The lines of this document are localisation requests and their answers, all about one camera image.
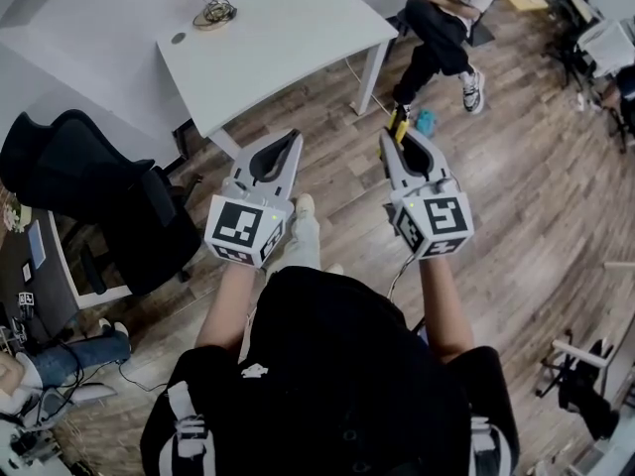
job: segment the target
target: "chair armrest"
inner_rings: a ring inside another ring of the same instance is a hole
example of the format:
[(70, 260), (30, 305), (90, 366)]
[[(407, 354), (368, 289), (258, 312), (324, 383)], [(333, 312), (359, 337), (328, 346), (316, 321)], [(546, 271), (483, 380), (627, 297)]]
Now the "chair armrest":
[(159, 217), (161, 225), (168, 227), (177, 216), (177, 209), (159, 174), (154, 170), (144, 173), (141, 177), (141, 187)]
[(103, 282), (99, 267), (87, 243), (84, 243), (81, 247), (81, 250), (79, 251), (79, 259), (81, 260), (81, 265), (83, 266), (83, 270), (86, 273), (86, 278), (88, 279), (88, 283), (92, 287), (92, 290), (98, 295), (103, 295), (108, 288)]

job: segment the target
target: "chair seat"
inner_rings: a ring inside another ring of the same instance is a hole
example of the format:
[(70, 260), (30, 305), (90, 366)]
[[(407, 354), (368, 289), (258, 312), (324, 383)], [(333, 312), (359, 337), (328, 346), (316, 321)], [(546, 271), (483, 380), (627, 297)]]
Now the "chair seat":
[(164, 227), (140, 185), (100, 222), (112, 261), (133, 295), (146, 295), (183, 269), (201, 238), (186, 209)]

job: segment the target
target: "white marker cube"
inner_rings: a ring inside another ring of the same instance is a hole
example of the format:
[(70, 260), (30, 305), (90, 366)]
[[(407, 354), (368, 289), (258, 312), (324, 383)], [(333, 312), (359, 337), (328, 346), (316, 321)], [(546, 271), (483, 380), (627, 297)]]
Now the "white marker cube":
[(286, 230), (284, 211), (241, 199), (211, 199), (204, 240), (218, 258), (260, 268)]
[(454, 254), (474, 234), (474, 224), (463, 192), (403, 197), (393, 225), (417, 259)]

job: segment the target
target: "black and white sneaker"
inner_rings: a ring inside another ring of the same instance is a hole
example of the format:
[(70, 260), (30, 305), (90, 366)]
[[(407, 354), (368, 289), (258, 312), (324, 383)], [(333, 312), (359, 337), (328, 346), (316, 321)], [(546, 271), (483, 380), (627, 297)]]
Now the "black and white sneaker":
[(463, 82), (463, 106), (468, 113), (477, 115), (485, 105), (485, 95), (483, 94), (485, 74), (475, 69), (474, 74), (465, 72), (460, 76), (460, 79)]

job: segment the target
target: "white table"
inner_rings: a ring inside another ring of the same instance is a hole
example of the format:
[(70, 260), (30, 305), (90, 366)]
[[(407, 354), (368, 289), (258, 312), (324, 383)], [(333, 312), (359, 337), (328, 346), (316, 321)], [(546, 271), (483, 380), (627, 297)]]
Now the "white table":
[[(397, 31), (363, 1), (229, 1), (238, 14), (224, 27), (204, 32), (188, 22), (157, 40), (201, 136), (235, 159), (240, 147), (222, 130), (225, 123), (291, 83), (369, 49), (352, 103), (358, 114), (366, 111)], [(178, 33), (186, 36), (173, 44)]]

